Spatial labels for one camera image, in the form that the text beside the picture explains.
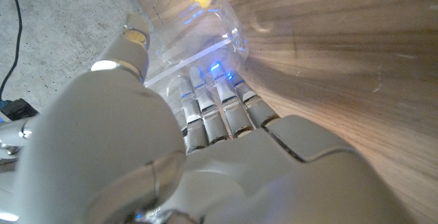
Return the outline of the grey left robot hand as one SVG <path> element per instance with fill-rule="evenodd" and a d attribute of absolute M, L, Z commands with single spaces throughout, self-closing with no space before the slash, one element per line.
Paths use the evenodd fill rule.
<path fill-rule="evenodd" d="M 92 69 L 30 124 L 18 161 L 20 223 L 412 223 L 367 161 L 299 116 L 241 107 L 232 140 L 184 136 L 142 85 L 144 20 L 131 14 Z"/>

